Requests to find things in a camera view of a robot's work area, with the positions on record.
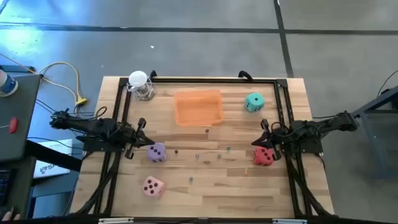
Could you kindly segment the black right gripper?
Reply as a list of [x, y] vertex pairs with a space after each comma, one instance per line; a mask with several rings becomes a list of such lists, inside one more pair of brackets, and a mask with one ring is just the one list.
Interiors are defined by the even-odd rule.
[[288, 127], [281, 122], [268, 123], [268, 120], [261, 120], [261, 128], [264, 130], [261, 137], [254, 140], [251, 144], [253, 146], [264, 147], [272, 149], [274, 152], [273, 158], [278, 161], [282, 156], [276, 145], [281, 145], [287, 142]]

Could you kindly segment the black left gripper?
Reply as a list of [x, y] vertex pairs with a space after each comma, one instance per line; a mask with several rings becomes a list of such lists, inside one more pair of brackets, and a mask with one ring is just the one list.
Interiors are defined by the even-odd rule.
[[134, 148], [154, 145], [155, 142], [148, 138], [142, 129], [145, 127], [146, 121], [144, 118], [138, 120], [137, 129], [134, 129], [129, 123], [121, 123], [121, 137], [122, 143], [130, 144], [125, 153], [125, 158], [132, 159], [134, 157]]

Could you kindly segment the large red foam die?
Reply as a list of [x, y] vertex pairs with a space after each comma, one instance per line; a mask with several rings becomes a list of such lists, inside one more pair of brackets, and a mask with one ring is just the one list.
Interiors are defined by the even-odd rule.
[[274, 152], [266, 147], [254, 147], [254, 163], [259, 166], [270, 166], [274, 162]]

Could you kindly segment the large purple foam die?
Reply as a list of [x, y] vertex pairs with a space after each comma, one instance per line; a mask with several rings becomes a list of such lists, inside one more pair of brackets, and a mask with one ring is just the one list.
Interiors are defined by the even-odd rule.
[[164, 162], [167, 158], [165, 144], [156, 142], [147, 148], [147, 158], [152, 162]]

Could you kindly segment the large teal foam die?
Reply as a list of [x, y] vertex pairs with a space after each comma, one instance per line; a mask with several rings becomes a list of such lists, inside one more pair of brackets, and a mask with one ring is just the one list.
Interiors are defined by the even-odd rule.
[[256, 112], [265, 105], [265, 99], [260, 93], [251, 93], [245, 98], [245, 108], [249, 112]]

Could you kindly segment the large pink foam die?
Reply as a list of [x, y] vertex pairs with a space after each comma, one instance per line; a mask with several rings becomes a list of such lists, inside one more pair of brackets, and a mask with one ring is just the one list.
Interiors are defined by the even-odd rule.
[[159, 198], [164, 191], [165, 184], [155, 177], [148, 176], [142, 184], [143, 192], [150, 197]]

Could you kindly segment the orange translucent plastic bin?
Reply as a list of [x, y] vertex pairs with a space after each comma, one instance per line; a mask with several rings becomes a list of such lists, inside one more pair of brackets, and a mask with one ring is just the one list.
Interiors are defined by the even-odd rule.
[[219, 90], [176, 92], [174, 105], [175, 122], [179, 126], [212, 126], [224, 121]]

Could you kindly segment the white mushroom-shaped lamp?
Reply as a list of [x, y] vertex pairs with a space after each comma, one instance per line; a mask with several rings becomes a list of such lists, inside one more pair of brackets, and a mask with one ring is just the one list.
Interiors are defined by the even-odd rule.
[[129, 75], [127, 90], [137, 96], [146, 96], [149, 93], [147, 74], [143, 71], [134, 71]]

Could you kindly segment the white printed cardboard box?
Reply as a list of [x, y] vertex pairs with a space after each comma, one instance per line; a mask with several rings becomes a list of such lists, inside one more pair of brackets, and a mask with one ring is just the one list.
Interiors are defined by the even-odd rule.
[[[54, 151], [61, 152], [62, 154], [68, 154], [69, 156], [72, 154], [72, 146], [73, 146], [72, 139], [59, 140], [59, 142], [46, 141], [46, 142], [40, 142], [39, 144]], [[34, 170], [35, 179], [69, 174], [69, 173], [70, 173], [69, 169], [59, 167], [54, 164], [49, 164], [43, 161], [36, 161], [35, 163], [35, 170]]]

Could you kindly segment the grey-blue metal stand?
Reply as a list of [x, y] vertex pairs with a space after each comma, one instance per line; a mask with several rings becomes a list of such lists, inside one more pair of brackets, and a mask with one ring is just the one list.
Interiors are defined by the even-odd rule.
[[376, 162], [376, 179], [398, 179], [398, 86], [352, 112], [361, 120]]

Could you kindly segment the dark grey cabinet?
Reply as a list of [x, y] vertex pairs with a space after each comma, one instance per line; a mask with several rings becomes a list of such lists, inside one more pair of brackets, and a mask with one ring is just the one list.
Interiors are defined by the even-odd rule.
[[[24, 157], [40, 79], [39, 75], [15, 77], [19, 84], [16, 92], [5, 98], [0, 97], [0, 162]], [[9, 123], [13, 117], [18, 119], [18, 129], [9, 134]]]

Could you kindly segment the dark desk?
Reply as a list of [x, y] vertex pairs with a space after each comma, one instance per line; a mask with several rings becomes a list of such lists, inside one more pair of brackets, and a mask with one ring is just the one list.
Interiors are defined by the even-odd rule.
[[36, 159], [26, 157], [18, 161], [0, 162], [0, 170], [11, 170], [11, 182], [7, 197], [0, 206], [0, 221], [6, 212], [20, 214], [24, 218], [30, 203], [30, 189], [32, 185]]

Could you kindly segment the white bottle with blue label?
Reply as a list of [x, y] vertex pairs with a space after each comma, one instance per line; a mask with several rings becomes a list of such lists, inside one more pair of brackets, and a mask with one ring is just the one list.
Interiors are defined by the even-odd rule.
[[12, 95], [18, 89], [18, 82], [0, 69], [0, 97]]

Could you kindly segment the person's hand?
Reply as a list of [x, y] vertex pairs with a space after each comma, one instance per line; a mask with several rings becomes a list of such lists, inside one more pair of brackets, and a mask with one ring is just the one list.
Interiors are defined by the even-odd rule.
[[14, 215], [11, 211], [8, 211], [3, 216], [2, 221], [18, 220], [20, 219], [20, 216], [20, 214]]

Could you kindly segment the grey metal bracket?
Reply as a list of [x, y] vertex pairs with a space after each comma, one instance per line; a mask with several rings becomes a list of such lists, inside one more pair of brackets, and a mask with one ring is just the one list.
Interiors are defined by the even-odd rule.
[[272, 224], [308, 224], [307, 220], [301, 219], [282, 219], [276, 218], [272, 220]]
[[98, 220], [98, 224], [131, 224], [134, 223], [133, 218], [101, 218]]

